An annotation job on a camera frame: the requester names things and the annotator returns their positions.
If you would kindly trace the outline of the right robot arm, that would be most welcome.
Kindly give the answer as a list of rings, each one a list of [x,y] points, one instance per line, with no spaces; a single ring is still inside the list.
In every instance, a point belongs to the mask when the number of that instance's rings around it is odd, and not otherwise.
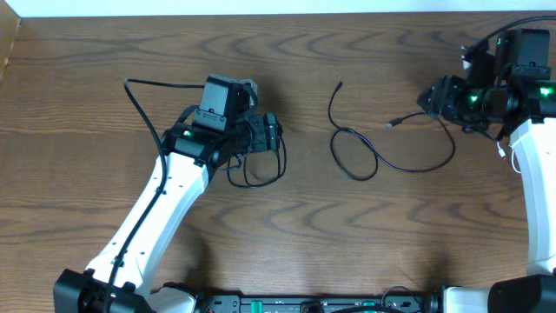
[[[425,312],[553,312],[555,310],[555,82],[547,30],[498,30],[496,50],[481,40],[464,48],[465,77],[437,79],[417,100],[431,117],[466,131],[499,123],[507,137],[526,204],[526,275],[477,289],[443,286]]]

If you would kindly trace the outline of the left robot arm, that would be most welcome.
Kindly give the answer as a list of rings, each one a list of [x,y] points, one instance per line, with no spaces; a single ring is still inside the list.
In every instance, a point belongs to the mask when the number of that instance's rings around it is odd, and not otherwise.
[[[105,248],[83,272],[65,270],[53,289],[57,312],[194,312],[198,297],[180,285],[152,286],[172,238],[215,173],[245,170],[248,156],[272,151],[278,177],[287,152],[274,113],[259,114],[251,79],[208,76],[199,104],[157,134],[158,157],[145,189]]]

